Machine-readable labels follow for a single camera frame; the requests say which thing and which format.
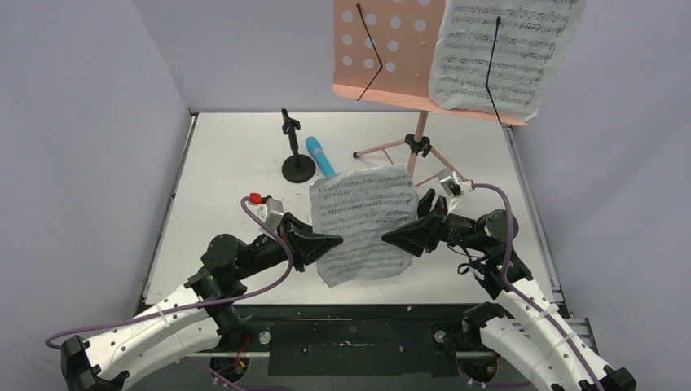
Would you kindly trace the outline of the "sheet music page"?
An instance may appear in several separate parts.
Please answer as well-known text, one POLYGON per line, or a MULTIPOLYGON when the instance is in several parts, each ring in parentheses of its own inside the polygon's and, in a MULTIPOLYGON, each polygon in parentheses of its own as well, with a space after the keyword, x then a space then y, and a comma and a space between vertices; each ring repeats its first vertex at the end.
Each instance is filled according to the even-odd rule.
POLYGON ((587 3, 448 1, 429 74, 441 109, 531 121, 557 75, 587 3))
POLYGON ((322 280, 334 288, 402 274, 412 255, 382 240, 417 219, 419 195, 407 169, 388 165, 321 178, 310 185, 314 232, 343 242, 317 261, 322 280))

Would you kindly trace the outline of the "pink folding music stand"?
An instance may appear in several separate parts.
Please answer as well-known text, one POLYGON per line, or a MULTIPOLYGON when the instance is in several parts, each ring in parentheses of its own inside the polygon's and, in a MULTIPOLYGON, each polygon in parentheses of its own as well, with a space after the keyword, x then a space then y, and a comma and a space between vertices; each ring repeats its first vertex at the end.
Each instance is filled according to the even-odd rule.
POLYGON ((442 112, 428 96, 428 82, 445 8, 444 1, 333 2, 333 92, 419 113, 414 132, 355 151, 355 159, 406 145, 410 174, 428 154, 446 168, 457 170, 425 135, 429 115, 442 112))

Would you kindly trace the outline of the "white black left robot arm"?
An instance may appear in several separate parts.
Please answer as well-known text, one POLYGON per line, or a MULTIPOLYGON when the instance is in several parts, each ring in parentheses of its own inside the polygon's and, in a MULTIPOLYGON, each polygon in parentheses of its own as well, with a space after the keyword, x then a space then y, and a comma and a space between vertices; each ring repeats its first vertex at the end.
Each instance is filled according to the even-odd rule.
POLYGON ((284 261, 304 271, 342 243, 313 232, 286 213, 276 231, 246 244, 230 234, 214 237, 201 268, 128 325, 100 335, 75 335, 60 346, 61 373, 70 390, 128 390, 163 367, 217 346, 236 349, 244 322, 233 304, 246 295, 247 279, 284 261))

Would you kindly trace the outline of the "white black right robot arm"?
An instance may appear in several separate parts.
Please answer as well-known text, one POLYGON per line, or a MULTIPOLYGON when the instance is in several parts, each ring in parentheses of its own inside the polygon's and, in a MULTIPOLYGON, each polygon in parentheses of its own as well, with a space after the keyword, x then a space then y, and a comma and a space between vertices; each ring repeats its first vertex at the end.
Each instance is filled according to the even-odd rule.
POLYGON ((451 213, 446 198, 439 196, 417 220, 382 240, 414 257, 440 243, 464 255, 479 252, 457 271, 471 273, 491 299, 464 313, 460 337, 470 349, 497 353, 538 390, 635 389, 631 372, 613 368, 583 341, 517 255, 517 222, 506 194, 491 184, 477 187, 494 191, 504 207, 471 219, 451 213))

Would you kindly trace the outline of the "black microphone desk stand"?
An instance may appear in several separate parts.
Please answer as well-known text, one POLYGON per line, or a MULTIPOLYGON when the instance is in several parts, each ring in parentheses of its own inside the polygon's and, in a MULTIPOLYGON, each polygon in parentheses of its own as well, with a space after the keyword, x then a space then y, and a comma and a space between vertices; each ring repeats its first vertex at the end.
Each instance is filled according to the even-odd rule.
POLYGON ((312 179, 316 172, 314 161, 299 152, 296 132, 301 128, 300 121, 289 116, 286 108, 281 109, 283 118, 282 131, 288 136, 292 155, 282 164, 283 177, 291 183, 304 183, 312 179))

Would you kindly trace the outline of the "blue toy microphone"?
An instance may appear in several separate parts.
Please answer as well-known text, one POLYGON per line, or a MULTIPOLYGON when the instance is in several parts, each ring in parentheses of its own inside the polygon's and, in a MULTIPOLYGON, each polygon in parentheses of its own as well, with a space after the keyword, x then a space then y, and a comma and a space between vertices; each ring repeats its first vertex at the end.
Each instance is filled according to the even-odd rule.
POLYGON ((326 157, 322 145, 314 136, 310 136, 305 140, 307 151, 315 160, 317 166, 325 177, 332 177, 336 171, 332 167, 330 161, 326 157))

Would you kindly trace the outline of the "aluminium mounting rail frame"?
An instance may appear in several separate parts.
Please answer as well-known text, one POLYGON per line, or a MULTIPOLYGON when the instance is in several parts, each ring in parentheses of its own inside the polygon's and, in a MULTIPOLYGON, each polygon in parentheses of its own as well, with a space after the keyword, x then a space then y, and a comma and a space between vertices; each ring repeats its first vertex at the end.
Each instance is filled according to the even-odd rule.
POLYGON ((196 348, 229 380, 238 380, 251 360, 267 359, 271 376, 464 375, 473 384, 495 388, 536 387, 517 357, 487 347, 472 321, 449 319, 439 308, 422 314, 395 314, 372 307, 330 316, 311 308, 290 317, 257 309, 239 329, 216 345, 196 348))

